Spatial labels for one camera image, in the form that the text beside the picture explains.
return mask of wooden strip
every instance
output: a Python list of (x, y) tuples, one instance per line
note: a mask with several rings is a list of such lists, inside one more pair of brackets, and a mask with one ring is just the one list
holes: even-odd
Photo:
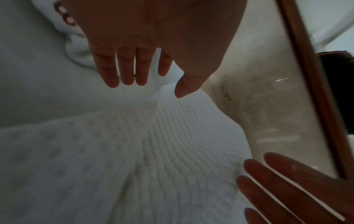
[(354, 158), (343, 121), (294, 0), (276, 0), (338, 174), (354, 180)]

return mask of wooden trim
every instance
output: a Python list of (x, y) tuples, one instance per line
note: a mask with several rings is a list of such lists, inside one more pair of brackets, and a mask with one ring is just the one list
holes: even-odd
[(294, 0), (276, 0), (338, 175), (354, 180), (354, 158), (345, 128)]

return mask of skin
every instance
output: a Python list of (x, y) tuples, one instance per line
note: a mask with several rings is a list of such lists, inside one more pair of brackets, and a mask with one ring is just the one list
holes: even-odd
[(176, 85), (182, 98), (196, 90), (221, 64), (247, 0), (61, 0), (84, 31), (102, 79), (109, 87), (145, 85), (156, 48), (159, 75), (174, 60), (185, 72)]
[(288, 157), (268, 153), (265, 162), (275, 171), (298, 183), (310, 194), (341, 214), (343, 222), (328, 212), (305, 192), (285, 181), (256, 160), (244, 162), (246, 172), (273, 194), (292, 213), (272, 199), (249, 177), (237, 178), (240, 191), (255, 206), (244, 214), (249, 224), (266, 224), (262, 214), (273, 224), (337, 224), (354, 223), (354, 181), (334, 179)]

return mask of dark object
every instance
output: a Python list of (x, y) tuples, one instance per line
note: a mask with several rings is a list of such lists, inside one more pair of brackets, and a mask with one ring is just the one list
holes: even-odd
[(354, 134), (354, 58), (346, 51), (318, 54), (349, 133)]

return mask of red logo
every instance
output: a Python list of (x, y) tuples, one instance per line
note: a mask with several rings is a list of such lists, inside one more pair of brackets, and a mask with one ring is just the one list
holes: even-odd
[(62, 12), (60, 9), (64, 9), (64, 7), (62, 6), (61, 2), (60, 1), (57, 1), (56, 3), (54, 3), (54, 10), (59, 14), (61, 15), (61, 17), (63, 18), (63, 21), (71, 26), (71, 27), (75, 27), (77, 26), (76, 23), (74, 22), (73, 18), (70, 16), (69, 13), (67, 12)]

